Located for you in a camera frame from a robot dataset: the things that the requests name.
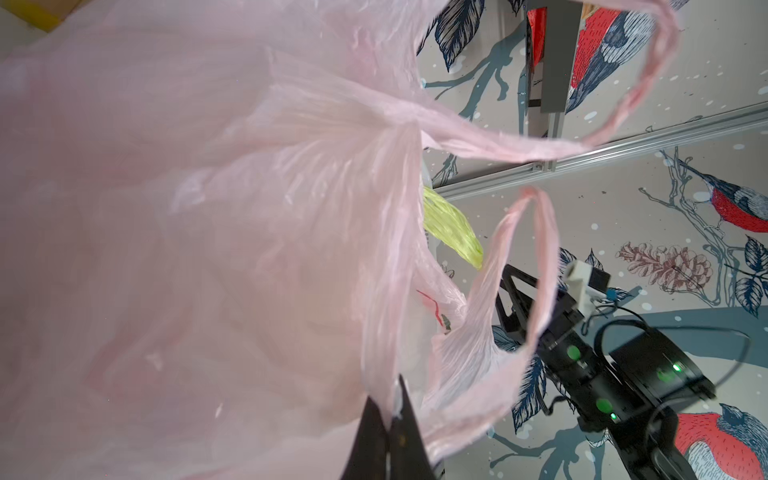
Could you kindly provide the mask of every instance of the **red object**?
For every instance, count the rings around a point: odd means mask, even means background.
[[[571,86],[576,88],[589,68],[589,62],[592,55],[600,47],[603,37],[608,32],[611,24],[621,12],[610,10],[608,8],[599,8],[595,13],[587,18],[586,28],[578,34],[578,46],[576,47],[576,58],[574,59],[574,74],[571,78]]]
[[[717,466],[737,480],[765,480],[757,456],[739,439],[717,428],[716,413],[678,416],[675,446],[685,455],[696,442],[705,442],[717,462]]]
[[[547,31],[547,9],[536,8],[528,12],[528,23],[531,24],[531,43],[533,46],[533,65],[531,70],[536,68],[541,57],[544,56],[544,36]]]
[[[712,189],[712,198],[710,201],[712,202],[712,206],[715,207],[715,210],[717,210],[717,213],[719,213],[726,222],[730,222],[737,227],[750,232],[768,232],[768,221],[741,210],[730,200],[730,198],[726,197],[725,194],[718,189]]]

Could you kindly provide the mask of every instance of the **leaf illustration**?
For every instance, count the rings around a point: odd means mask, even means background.
[[[763,289],[754,278],[743,278],[736,282],[736,300],[747,312],[757,317],[757,309],[763,300]]]
[[[585,263],[589,266],[593,266],[598,270],[603,270],[603,264],[600,263],[600,260],[598,260],[598,258],[594,255],[592,249],[589,249],[589,257],[587,257]]]
[[[757,273],[762,273],[763,271],[768,270],[768,249],[749,235],[747,235],[746,238],[749,239],[744,246],[744,259],[746,260],[746,264]]]
[[[438,15],[435,40],[447,70],[478,31],[484,7],[485,0],[451,0]]]
[[[609,288],[608,292],[609,292],[608,296],[612,296],[610,293],[613,292],[613,296],[616,297],[616,301],[617,302],[620,302],[620,301],[624,300],[625,298],[627,298],[628,296],[630,296],[628,291],[622,290],[620,288]]]
[[[507,336],[503,326],[494,325],[491,329],[493,331],[493,342],[498,348],[505,352],[514,352],[519,347],[517,342]]]
[[[515,12],[515,17],[518,16],[520,7],[523,6],[523,0],[509,0],[509,4],[512,5],[512,10]]]
[[[437,25],[437,17],[435,17],[434,20],[432,20],[432,23],[429,24],[429,27],[427,28],[427,32],[424,34],[424,38],[422,38],[421,43],[419,43],[419,48],[416,50],[416,54],[420,54],[422,52],[422,49],[424,48],[424,44],[427,42],[427,38],[429,38],[429,34],[432,33],[432,29]]]
[[[568,395],[568,391],[566,391],[565,387],[563,387],[563,383],[562,382],[560,382],[559,380],[557,380],[557,379],[555,379],[555,378],[553,378],[551,376],[549,377],[549,379],[552,381],[552,383],[554,383],[554,387],[558,390],[558,392],[560,392],[560,395],[564,396],[567,399],[571,398],[571,396]],[[572,412],[576,411],[576,407],[574,406],[573,403],[567,402],[567,404],[568,404],[569,407],[571,407],[571,411]]]
[[[536,390],[541,393],[541,397],[536,394]],[[515,433],[528,421],[533,415],[541,410],[541,400],[547,393],[547,377],[544,374],[544,363],[534,355],[528,368],[525,370],[523,382],[520,385],[520,397],[518,402],[512,407],[512,421],[515,424]]]
[[[565,248],[560,247],[560,276],[558,278],[558,286],[560,287],[560,290],[567,290],[568,287],[565,285],[565,282],[563,281],[563,272],[565,272],[565,267],[568,266],[570,262],[576,261],[576,256],[567,251]]]

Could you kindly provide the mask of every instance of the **plastic bag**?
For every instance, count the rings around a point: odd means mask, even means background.
[[[648,65],[585,144],[542,141],[419,87],[442,3],[95,0],[0,66],[5,476],[338,478],[366,395],[396,412],[398,358],[429,356],[410,377],[433,460],[508,411],[554,299],[554,212],[527,190],[466,300],[426,248],[421,151],[584,152],[677,30],[664,0],[599,2],[661,20]],[[541,288],[503,353],[492,300],[533,198]]]

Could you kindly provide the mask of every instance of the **green button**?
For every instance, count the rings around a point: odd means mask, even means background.
[[[664,383],[672,382],[675,379],[674,372],[665,372],[662,369],[656,371],[656,376]]]
[[[598,399],[594,404],[598,406],[598,410],[603,413],[611,413],[614,411],[614,406],[611,404],[610,400]]]
[[[576,361],[581,358],[581,352],[579,351],[576,345],[569,346],[565,352],[568,354],[568,357],[570,357],[570,359],[573,361]]]

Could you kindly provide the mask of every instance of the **yellow plastic bag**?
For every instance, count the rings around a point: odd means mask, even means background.
[[[424,187],[424,228],[480,270],[482,246],[469,226],[467,217],[428,187]]]

